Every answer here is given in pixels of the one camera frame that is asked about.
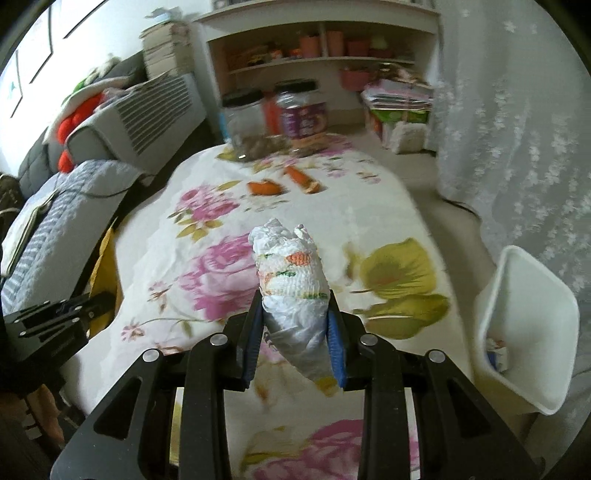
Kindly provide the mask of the operator left hand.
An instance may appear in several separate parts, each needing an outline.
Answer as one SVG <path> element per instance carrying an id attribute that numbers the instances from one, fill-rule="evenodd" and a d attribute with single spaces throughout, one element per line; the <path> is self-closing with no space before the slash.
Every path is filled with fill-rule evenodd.
<path id="1" fill-rule="evenodd" d="M 64 433 L 59 425 L 60 410 L 53 394 L 45 385 L 41 385 L 29 395 L 29 403 L 40 428 L 55 446 L 62 448 L 65 443 Z"/>

